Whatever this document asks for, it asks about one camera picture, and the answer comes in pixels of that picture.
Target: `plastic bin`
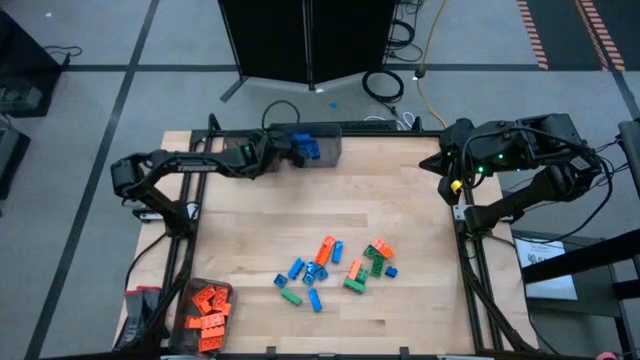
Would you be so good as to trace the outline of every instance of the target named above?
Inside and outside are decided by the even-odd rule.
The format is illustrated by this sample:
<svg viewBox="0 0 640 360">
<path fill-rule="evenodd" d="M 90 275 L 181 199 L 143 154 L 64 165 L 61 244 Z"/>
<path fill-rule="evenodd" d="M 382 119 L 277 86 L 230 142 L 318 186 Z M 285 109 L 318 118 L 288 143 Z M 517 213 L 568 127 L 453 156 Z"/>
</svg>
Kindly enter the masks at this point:
<svg viewBox="0 0 640 360">
<path fill-rule="evenodd" d="M 231 312 L 229 313 L 229 316 L 227 316 L 224 324 L 224 338 L 220 349 L 202 354 L 198 350 L 198 341 L 200 340 L 201 330 L 185 329 L 184 323 L 187 316 L 202 316 L 196 305 L 193 303 L 192 298 L 200 290 L 204 289 L 208 285 L 213 285 L 216 289 L 218 287 L 225 287 L 229 289 L 229 297 L 227 298 L 227 302 L 231 304 Z M 169 339 L 169 349 L 176 354 L 182 355 L 207 357 L 217 356 L 218 353 L 224 349 L 224 345 L 227 342 L 227 338 L 229 336 L 229 324 L 231 322 L 231 317 L 233 316 L 235 307 L 236 293 L 235 291 L 233 291 L 233 287 L 231 286 L 231 284 L 221 281 L 199 278 L 193 278 L 189 280 L 184 288 L 182 298 L 180 298 L 180 301 L 178 302 L 176 316 L 173 322 L 173 330 L 171 331 L 171 337 Z"/>
</svg>

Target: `yellow cable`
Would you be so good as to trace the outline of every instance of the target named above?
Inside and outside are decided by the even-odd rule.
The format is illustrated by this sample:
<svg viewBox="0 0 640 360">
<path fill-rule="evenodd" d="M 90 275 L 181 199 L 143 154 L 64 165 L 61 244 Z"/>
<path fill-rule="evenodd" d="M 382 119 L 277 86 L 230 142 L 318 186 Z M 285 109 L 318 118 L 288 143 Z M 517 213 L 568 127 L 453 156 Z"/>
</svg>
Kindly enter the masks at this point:
<svg viewBox="0 0 640 360">
<path fill-rule="evenodd" d="M 438 19 L 440 18 L 440 14 L 442 14 L 442 10 L 444 10 L 444 6 L 447 4 L 448 0 L 442 0 L 442 5 L 440 5 L 440 9 L 438 10 L 438 13 L 436 14 L 436 17 L 433 19 L 433 23 L 431 24 L 431 30 L 429 30 L 429 37 L 427 38 L 427 45 L 425 45 L 424 47 L 424 54 L 422 55 L 422 63 L 420 64 L 420 72 L 424 71 L 424 65 L 425 62 L 427 61 L 427 53 L 429 53 L 429 46 L 431 45 L 431 36 L 433 36 L 433 31 L 436 28 L 436 24 L 438 23 Z M 429 109 L 429 112 L 431 113 L 431 115 L 435 116 L 436 119 L 440 120 L 440 122 L 442 123 L 442 125 L 446 128 L 447 122 L 444 121 L 444 119 L 442 118 L 442 116 L 440 116 L 440 114 L 438 114 L 438 112 L 431 107 L 431 104 L 429 104 L 429 101 L 427 100 L 426 96 L 424 96 L 423 94 L 423 89 L 422 89 L 422 84 L 420 82 L 420 80 L 422 79 L 418 79 L 418 81 L 416 81 L 418 84 L 418 92 L 420 93 L 420 97 L 422 97 L 422 100 L 424 100 L 425 105 L 427 105 L 427 108 Z"/>
</svg>

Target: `white paper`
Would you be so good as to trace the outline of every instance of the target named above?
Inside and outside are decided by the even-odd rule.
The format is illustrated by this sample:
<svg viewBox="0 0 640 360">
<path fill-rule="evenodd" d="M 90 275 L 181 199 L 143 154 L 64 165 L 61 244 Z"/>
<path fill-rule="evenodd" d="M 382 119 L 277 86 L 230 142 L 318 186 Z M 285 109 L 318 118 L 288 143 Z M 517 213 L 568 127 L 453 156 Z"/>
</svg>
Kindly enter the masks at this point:
<svg viewBox="0 0 640 360">
<path fill-rule="evenodd" d="M 516 248 L 518 249 L 518 258 L 523 268 L 565 253 L 564 244 L 560 241 L 554 241 L 548 244 L 534 244 L 516 238 Z M 527 284 L 527 297 L 578 300 L 571 275 Z"/>
</svg>

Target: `orange lego brick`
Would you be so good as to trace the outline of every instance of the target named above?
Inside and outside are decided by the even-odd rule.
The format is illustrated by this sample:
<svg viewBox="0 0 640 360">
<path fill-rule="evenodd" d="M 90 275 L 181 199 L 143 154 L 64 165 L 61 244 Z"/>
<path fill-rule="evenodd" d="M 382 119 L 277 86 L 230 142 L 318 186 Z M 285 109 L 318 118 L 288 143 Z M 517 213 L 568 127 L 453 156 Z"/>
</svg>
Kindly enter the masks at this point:
<svg viewBox="0 0 640 360">
<path fill-rule="evenodd" d="M 229 289 L 218 288 L 218 293 L 213 301 L 213 310 L 224 311 L 224 304 L 227 303 L 227 297 L 229 297 Z"/>
<path fill-rule="evenodd" d="M 201 327 L 202 327 L 202 323 L 200 321 L 200 317 L 187 316 L 187 319 L 184 322 L 185 329 L 200 329 Z"/>
<path fill-rule="evenodd" d="M 224 308 L 222 309 L 222 315 L 229 316 L 229 314 L 231 314 L 231 304 L 226 303 L 224 304 Z"/>
<path fill-rule="evenodd" d="M 219 349 L 222 346 L 222 336 L 212 338 L 203 338 L 198 341 L 198 350 L 200 352 Z"/>
<path fill-rule="evenodd" d="M 362 266 L 362 260 L 357 258 L 353 260 L 351 263 L 351 267 L 349 268 L 349 275 L 347 277 L 351 280 L 355 280 L 356 276 L 358 276 L 358 270 L 360 270 L 360 266 Z"/>
<path fill-rule="evenodd" d="M 374 241 L 373 247 L 376 248 L 376 250 L 378 250 L 378 252 L 382 254 L 385 259 L 390 259 L 394 254 L 393 248 L 382 239 L 377 239 L 376 241 Z"/>
<path fill-rule="evenodd" d="M 320 264 L 321 266 L 325 266 L 327 264 L 327 260 L 329 260 L 329 256 L 331 256 L 331 249 L 335 243 L 336 238 L 331 235 L 327 235 L 324 238 L 322 246 L 320 246 L 320 251 L 318 251 L 318 255 L 316 256 L 316 264 Z"/>
<path fill-rule="evenodd" d="M 207 285 L 204 289 L 200 290 L 197 294 L 193 296 L 193 302 L 198 305 L 198 303 L 209 301 L 212 297 L 216 295 L 216 288 L 213 285 Z"/>
<path fill-rule="evenodd" d="M 220 325 L 224 325 L 224 315 L 222 314 L 207 315 L 200 318 L 200 328 L 202 329 Z"/>
<path fill-rule="evenodd" d="M 197 303 L 196 307 L 198 308 L 198 310 L 200 310 L 200 313 L 202 315 L 207 315 L 213 311 L 213 307 L 211 307 L 211 304 L 209 304 L 209 300 Z"/>
<path fill-rule="evenodd" d="M 201 338 L 216 337 L 224 335 L 224 326 L 216 326 L 214 328 L 202 329 Z"/>
</svg>

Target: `black panel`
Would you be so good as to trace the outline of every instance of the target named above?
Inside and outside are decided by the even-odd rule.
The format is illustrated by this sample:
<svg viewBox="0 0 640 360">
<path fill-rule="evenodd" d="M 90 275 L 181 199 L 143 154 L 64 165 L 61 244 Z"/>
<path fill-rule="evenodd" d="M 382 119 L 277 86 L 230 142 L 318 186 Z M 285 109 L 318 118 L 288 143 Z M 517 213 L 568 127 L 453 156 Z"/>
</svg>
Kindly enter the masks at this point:
<svg viewBox="0 0 640 360">
<path fill-rule="evenodd" d="M 245 76 L 307 83 L 302 0 L 219 0 Z"/>
<path fill-rule="evenodd" d="M 395 0 L 312 0 L 315 83 L 378 70 Z"/>
<path fill-rule="evenodd" d="M 62 67 L 4 11 L 0 11 L 0 82 L 19 82 L 42 93 L 38 106 L 14 117 L 45 116 Z"/>
</svg>

